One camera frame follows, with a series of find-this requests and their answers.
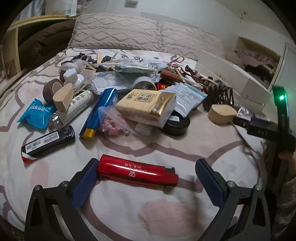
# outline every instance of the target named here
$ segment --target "screw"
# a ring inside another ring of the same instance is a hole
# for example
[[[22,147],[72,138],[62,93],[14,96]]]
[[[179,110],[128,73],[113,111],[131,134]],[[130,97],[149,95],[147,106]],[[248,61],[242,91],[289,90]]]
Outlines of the screw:
[[[227,182],[227,185],[228,185],[229,187],[233,188],[233,187],[235,186],[235,183],[234,183],[234,181],[228,181],[228,182]]]
[[[68,185],[69,185],[68,181],[62,181],[61,184],[60,184],[60,186],[63,187],[63,188],[65,188]]]
[[[34,187],[34,190],[35,190],[35,191],[38,191],[40,188],[41,188],[40,185],[36,185],[36,186]]]
[[[256,188],[258,191],[262,190],[262,186],[261,186],[260,184],[256,184],[256,185],[255,185],[255,188]]]

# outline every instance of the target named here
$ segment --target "gold lighter cap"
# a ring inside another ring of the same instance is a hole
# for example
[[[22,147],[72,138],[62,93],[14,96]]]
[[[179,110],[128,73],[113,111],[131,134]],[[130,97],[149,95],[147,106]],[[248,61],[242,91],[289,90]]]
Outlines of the gold lighter cap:
[[[96,134],[94,129],[87,128],[82,136],[84,139],[93,139]]]

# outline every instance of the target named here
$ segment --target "brown bandage roll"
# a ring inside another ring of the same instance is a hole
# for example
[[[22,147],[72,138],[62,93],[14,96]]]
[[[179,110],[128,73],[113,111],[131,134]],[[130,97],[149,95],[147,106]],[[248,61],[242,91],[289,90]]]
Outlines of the brown bandage roll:
[[[48,104],[53,104],[53,96],[56,92],[58,92],[59,89],[63,87],[62,81],[59,79],[53,79],[46,83],[46,85],[43,88],[42,94],[43,98]]]

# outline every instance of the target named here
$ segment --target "barcode label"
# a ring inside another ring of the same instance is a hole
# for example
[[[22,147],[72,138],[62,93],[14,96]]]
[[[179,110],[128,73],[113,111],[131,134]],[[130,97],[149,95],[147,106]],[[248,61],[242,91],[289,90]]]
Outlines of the barcode label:
[[[52,141],[55,141],[57,139],[59,139],[59,134],[56,131],[54,133],[51,133],[51,134],[49,134],[49,135],[47,135],[45,137],[42,137],[42,138],[40,138],[40,139],[26,145],[26,153],[29,153],[30,151],[33,151],[33,150],[35,150],[35,149],[37,149],[37,148],[39,148],[39,147],[41,147],[41,146],[43,146],[45,144],[50,143]]]
[[[41,140],[37,140],[31,144],[26,145],[26,153],[28,153],[28,150],[30,150],[30,151],[34,150],[40,145],[41,145]]]
[[[50,142],[52,142],[52,141],[54,141],[54,140],[56,140],[58,138],[59,138],[59,134],[56,131],[56,132],[54,132],[54,133],[52,133],[52,134],[50,134],[48,136],[43,137],[42,140],[43,140],[43,143],[45,145],[45,144],[50,143]]]

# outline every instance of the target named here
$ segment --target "pink candy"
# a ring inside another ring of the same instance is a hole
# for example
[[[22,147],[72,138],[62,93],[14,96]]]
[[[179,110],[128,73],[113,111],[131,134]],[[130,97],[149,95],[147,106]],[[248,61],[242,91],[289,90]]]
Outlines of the pink candy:
[[[118,118],[122,118],[119,112],[114,112]],[[102,123],[103,132],[108,132],[110,136],[117,136],[122,132],[123,127],[111,119],[110,116],[106,115]]]

